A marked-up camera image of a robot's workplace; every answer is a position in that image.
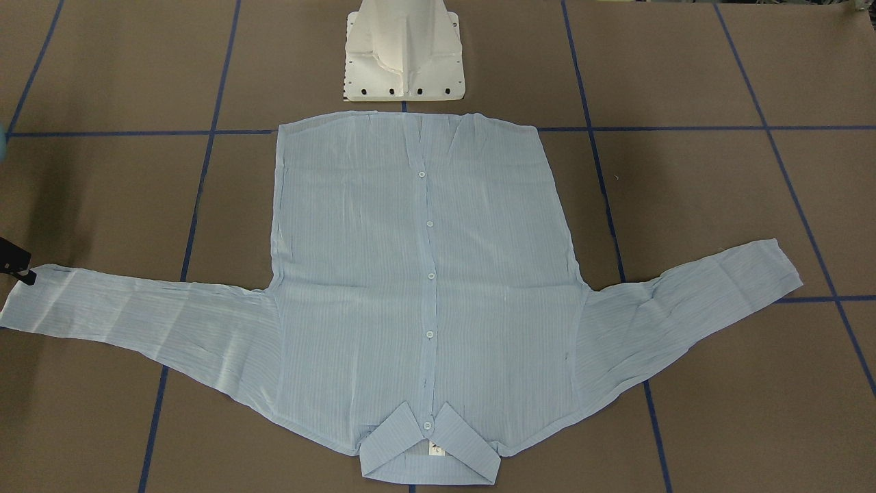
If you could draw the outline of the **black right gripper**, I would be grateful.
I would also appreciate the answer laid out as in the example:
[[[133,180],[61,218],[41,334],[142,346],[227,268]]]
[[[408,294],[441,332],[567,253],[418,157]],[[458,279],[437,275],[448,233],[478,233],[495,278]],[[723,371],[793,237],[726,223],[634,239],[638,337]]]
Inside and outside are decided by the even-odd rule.
[[[25,285],[34,285],[36,272],[30,268],[31,253],[14,244],[12,241],[1,238],[1,272],[2,274],[15,277]]]

